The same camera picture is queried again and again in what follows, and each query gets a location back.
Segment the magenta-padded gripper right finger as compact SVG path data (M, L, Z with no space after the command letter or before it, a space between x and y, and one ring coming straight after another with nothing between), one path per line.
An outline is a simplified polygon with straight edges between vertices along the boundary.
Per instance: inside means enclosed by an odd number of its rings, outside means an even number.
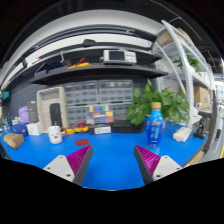
M138 145L134 147L134 156L137 160L145 185L182 169L182 167L168 155L159 156Z

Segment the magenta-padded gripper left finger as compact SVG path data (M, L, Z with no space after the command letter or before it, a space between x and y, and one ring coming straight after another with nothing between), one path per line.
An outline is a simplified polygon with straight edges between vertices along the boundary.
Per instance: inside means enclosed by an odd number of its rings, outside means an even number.
M92 155L93 147L88 145L68 156L57 156L44 170L81 186Z

